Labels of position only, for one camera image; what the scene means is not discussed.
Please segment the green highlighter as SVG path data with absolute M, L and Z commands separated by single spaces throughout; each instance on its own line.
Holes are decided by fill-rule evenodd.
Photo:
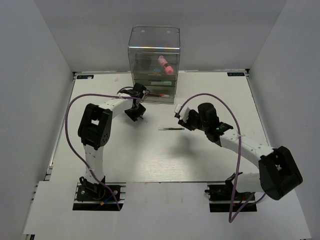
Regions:
M 152 86 L 171 86 L 172 81 L 151 81 L 150 85 L 152 85 Z

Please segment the pink marker tube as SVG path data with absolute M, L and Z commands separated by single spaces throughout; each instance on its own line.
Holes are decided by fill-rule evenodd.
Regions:
M 168 75 L 171 75 L 174 73 L 174 69 L 171 65 L 169 65 L 168 61 L 165 59 L 163 55 L 160 55 L 157 59 L 159 64 L 163 67 L 164 72 Z

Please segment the clear acrylic drawer organizer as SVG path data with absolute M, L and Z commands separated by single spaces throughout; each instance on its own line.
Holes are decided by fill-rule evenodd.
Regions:
M 128 42 L 128 60 L 133 83 L 144 85 L 149 94 L 170 97 L 147 97 L 148 102 L 172 104 L 175 100 L 180 65 L 180 29 L 170 25 L 136 25 Z M 164 56 L 172 66 L 173 74 L 166 74 L 158 62 Z M 151 75 L 155 68 L 162 75 Z M 171 86 L 150 85 L 151 81 L 172 81 Z

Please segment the red gel pen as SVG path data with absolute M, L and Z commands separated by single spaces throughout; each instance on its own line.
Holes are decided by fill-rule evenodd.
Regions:
M 148 97 L 155 97 L 155 98 L 169 98 L 170 95 L 168 94 L 148 94 Z

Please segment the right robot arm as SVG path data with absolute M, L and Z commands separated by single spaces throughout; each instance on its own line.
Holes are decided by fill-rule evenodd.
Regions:
M 231 125 L 220 121 L 213 104 L 202 103 L 197 110 L 177 104 L 174 113 L 182 127 L 204 132 L 210 142 L 240 154 L 257 167 L 257 173 L 234 173 L 225 180 L 229 198 L 236 200 L 243 194 L 264 193 L 280 200 L 303 182 L 288 148 L 262 145 L 239 134 Z

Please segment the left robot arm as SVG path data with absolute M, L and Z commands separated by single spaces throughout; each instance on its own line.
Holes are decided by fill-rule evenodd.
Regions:
M 85 107 L 77 134 L 83 144 L 88 167 L 80 183 L 96 200 L 103 198 L 106 193 L 106 187 L 102 184 L 105 183 L 103 150 L 111 136 L 112 120 L 125 113 L 136 122 L 146 111 L 141 104 L 146 94 L 147 88 L 135 83 L 132 89 L 123 89 L 104 103 L 89 103 Z

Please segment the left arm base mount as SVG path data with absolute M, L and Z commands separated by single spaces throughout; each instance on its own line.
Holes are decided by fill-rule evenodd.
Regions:
M 118 205 L 111 192 L 106 188 L 102 193 L 90 192 L 80 183 L 77 184 L 73 201 L 73 211 L 98 211 L 98 212 L 118 212 L 122 209 L 126 197 L 125 183 L 109 183 L 109 188 L 113 191 Z

